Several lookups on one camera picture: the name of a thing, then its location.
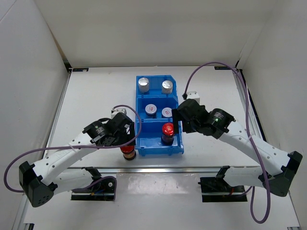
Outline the grey-lid jar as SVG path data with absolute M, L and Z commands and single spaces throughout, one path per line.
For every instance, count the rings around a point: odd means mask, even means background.
M 156 118 L 157 107 L 156 105 L 150 103 L 145 107 L 146 118 Z
M 172 118 L 172 109 L 170 107 L 165 107 L 161 111 L 162 118 Z

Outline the red-lid sauce jar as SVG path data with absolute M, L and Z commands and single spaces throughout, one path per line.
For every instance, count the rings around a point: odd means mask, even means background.
M 136 152 L 135 152 L 135 147 L 134 146 L 124 146 L 120 147 L 121 152 L 123 153 L 124 159 L 131 161 L 135 159 L 136 157 Z
M 174 141 L 174 127 L 172 123 L 165 123 L 162 126 L 161 140 L 165 145 L 172 145 Z

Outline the tall silver can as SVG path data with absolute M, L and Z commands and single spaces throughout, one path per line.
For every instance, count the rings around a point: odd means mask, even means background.
M 162 94 L 171 94 L 173 92 L 173 83 L 170 80 L 162 82 Z
M 138 88 L 141 93 L 146 93 L 150 89 L 150 83 L 148 78 L 142 77 L 138 80 Z

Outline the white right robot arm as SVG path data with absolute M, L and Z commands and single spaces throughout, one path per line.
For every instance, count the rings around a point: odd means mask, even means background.
M 223 166 L 215 177 L 209 178 L 209 187 L 227 191 L 236 186 L 263 187 L 273 195 L 285 197 L 302 161 L 297 151 L 288 153 L 266 141 L 249 135 L 235 118 L 226 111 L 215 108 L 208 112 L 204 105 L 187 99 L 172 109 L 174 133 L 182 125 L 185 133 L 200 133 L 227 143 L 241 151 L 259 165 L 257 167 Z

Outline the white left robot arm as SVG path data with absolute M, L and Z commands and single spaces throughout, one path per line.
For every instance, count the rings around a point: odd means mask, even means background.
M 124 113 L 113 118 L 101 118 L 86 126 L 67 146 L 33 164 L 19 166 L 19 183 L 32 207 L 40 207 L 54 195 L 72 191 L 87 195 L 88 200 L 115 200 L 117 180 L 103 177 L 94 167 L 78 172 L 67 169 L 83 157 L 100 149 L 112 149 L 135 144 L 134 122 Z

